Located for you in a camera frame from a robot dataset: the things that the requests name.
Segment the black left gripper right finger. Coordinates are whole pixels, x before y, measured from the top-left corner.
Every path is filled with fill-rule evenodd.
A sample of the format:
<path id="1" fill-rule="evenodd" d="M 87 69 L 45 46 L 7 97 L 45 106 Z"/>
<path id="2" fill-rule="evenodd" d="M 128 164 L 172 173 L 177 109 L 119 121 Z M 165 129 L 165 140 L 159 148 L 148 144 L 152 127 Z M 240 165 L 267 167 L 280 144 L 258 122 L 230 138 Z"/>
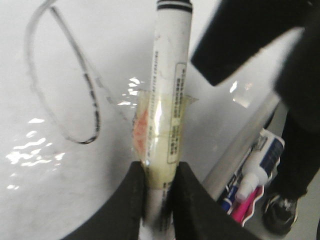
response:
<path id="1" fill-rule="evenodd" d="M 180 162 L 171 188 L 177 240 L 257 240 L 207 193 L 190 166 Z"/>

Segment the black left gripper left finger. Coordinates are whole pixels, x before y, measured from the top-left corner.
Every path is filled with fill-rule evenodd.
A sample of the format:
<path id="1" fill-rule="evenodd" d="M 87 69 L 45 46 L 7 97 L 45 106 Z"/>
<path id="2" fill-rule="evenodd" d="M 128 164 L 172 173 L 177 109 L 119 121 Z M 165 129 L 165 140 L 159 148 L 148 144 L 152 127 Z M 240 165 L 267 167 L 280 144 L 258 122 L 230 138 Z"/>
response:
<path id="1" fill-rule="evenodd" d="M 64 240 L 137 240 L 143 212 L 144 171 L 130 164 L 123 181 L 102 207 Z"/>

